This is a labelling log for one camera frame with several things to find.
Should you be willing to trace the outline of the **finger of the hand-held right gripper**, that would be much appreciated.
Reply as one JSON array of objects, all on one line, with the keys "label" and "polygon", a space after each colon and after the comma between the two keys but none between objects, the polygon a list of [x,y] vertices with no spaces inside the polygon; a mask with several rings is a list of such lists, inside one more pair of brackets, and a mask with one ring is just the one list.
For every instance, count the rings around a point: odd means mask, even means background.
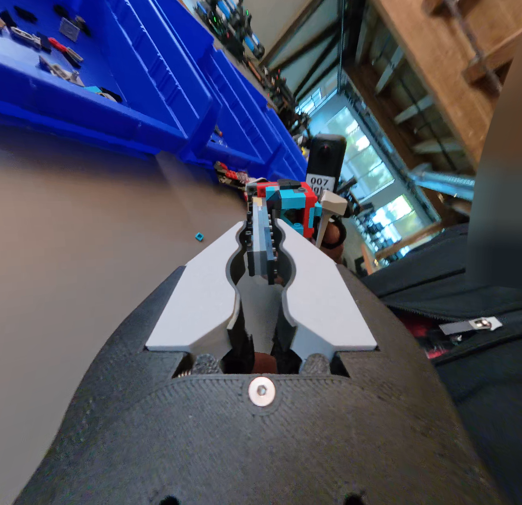
[{"label": "finger of the hand-held right gripper", "polygon": [[348,206],[348,200],[329,190],[323,190],[319,203],[322,207],[322,214],[318,224],[316,245],[321,245],[328,222],[333,215],[343,216]]}]

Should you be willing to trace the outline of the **blue divided plastic bin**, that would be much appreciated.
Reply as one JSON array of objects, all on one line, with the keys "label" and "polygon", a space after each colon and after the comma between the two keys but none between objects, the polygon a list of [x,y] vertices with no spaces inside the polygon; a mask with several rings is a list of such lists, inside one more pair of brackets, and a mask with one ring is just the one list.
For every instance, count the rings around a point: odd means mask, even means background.
[{"label": "blue divided plastic bin", "polygon": [[268,180],[305,179],[306,161],[267,99],[232,65],[204,22],[190,14],[173,14],[174,30],[188,48],[210,87],[209,132],[198,147],[192,145],[189,162],[213,166],[221,161],[233,169]]}]

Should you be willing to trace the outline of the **pile of toy bricks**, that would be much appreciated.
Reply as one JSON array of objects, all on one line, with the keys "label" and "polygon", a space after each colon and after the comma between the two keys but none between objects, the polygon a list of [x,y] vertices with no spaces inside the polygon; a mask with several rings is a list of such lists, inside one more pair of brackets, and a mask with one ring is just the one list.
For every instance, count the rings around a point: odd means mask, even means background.
[{"label": "pile of toy bricks", "polygon": [[1,63],[58,65],[89,91],[122,103],[101,43],[100,0],[1,0]]}]

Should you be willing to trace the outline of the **person's left hand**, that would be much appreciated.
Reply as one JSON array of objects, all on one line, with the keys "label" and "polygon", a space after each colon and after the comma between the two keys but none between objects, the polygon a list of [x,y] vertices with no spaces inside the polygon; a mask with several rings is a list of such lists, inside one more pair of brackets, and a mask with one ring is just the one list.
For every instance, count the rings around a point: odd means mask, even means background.
[{"label": "person's left hand", "polygon": [[270,354],[255,352],[254,353],[254,364],[251,370],[251,374],[277,374],[277,360]]}]

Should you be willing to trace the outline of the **red black brick assembly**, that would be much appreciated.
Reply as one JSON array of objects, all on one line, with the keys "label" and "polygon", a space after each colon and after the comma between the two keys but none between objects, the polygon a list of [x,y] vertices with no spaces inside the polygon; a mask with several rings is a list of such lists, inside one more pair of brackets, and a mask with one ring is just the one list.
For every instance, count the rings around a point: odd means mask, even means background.
[{"label": "red black brick assembly", "polygon": [[244,190],[246,185],[250,182],[250,178],[247,173],[231,170],[220,161],[214,162],[213,168],[217,174],[219,183],[226,186]]}]

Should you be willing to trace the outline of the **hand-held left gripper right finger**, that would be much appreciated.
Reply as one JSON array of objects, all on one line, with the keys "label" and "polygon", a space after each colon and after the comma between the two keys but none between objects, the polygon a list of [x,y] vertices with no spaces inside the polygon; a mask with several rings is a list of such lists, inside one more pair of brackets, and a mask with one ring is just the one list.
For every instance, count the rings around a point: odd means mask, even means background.
[{"label": "hand-held left gripper right finger", "polygon": [[273,338],[278,371],[300,371],[322,355],[374,352],[378,344],[336,263],[282,219],[274,221],[283,290]]}]

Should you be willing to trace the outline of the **person's right hand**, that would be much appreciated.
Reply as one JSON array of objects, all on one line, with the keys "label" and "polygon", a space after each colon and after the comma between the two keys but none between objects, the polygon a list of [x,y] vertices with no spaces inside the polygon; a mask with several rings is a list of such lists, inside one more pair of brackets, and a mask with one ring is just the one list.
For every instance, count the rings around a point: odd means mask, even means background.
[{"label": "person's right hand", "polygon": [[323,236],[321,251],[336,264],[343,264],[345,238],[346,233],[343,233],[333,220],[329,221]]}]

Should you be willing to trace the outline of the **toy brick truck model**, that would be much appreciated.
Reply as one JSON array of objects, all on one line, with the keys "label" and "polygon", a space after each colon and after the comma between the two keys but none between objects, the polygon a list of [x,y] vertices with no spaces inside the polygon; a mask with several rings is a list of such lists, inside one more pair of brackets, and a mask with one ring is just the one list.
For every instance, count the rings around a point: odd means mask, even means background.
[{"label": "toy brick truck model", "polygon": [[276,220],[283,220],[306,239],[314,234],[315,219],[322,214],[317,195],[305,182],[257,180],[245,186],[246,246],[249,276],[260,276],[274,285],[278,277],[279,242]]}]

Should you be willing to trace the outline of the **silver ventilation duct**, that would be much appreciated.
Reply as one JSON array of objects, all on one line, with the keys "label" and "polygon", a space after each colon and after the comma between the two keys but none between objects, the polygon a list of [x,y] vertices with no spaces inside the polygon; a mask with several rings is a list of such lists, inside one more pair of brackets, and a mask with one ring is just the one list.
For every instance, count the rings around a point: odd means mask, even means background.
[{"label": "silver ventilation duct", "polygon": [[431,163],[422,163],[408,171],[408,177],[418,187],[437,191],[473,202],[475,178],[433,170]]}]

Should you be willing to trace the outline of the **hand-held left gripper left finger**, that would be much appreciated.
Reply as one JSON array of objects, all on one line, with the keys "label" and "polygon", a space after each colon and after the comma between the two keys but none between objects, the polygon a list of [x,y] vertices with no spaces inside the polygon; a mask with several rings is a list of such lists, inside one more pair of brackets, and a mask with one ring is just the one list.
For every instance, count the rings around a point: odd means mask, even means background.
[{"label": "hand-held left gripper left finger", "polygon": [[145,347],[193,358],[228,353],[250,361],[250,336],[238,289],[245,275],[246,222],[238,222],[186,263]]}]

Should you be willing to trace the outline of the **grey desk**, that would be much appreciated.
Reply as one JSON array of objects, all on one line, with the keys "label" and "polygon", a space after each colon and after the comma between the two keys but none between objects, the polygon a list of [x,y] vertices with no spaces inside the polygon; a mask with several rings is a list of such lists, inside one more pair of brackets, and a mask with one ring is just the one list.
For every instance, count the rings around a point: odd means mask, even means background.
[{"label": "grey desk", "polygon": [[236,194],[162,153],[145,162],[1,129],[1,504],[54,439],[125,317],[244,217]]}]

